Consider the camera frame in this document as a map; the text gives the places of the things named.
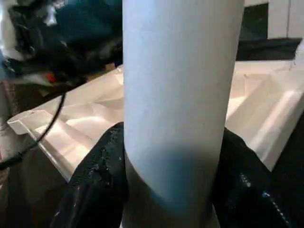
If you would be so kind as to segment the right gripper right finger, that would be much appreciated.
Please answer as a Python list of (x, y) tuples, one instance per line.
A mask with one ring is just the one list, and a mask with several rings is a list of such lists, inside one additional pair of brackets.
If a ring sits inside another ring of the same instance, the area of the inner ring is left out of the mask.
[(298, 228), (271, 171), (244, 140), (224, 129), (212, 203), (222, 228)]

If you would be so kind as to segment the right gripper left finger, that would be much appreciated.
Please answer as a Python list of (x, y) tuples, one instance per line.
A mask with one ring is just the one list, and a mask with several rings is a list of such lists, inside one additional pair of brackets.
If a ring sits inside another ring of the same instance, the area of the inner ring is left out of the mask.
[(124, 125), (104, 132), (77, 166), (51, 221), (53, 228), (118, 228), (128, 185)]

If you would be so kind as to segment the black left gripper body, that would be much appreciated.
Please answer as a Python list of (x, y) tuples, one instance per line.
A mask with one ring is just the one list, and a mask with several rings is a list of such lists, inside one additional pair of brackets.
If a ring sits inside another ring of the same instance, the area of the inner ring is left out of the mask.
[(83, 52), (64, 45), (26, 60), (10, 58), (9, 81), (47, 87), (79, 85), (89, 76), (105, 72), (109, 65), (122, 57), (122, 52), (122, 40), (114, 39)]

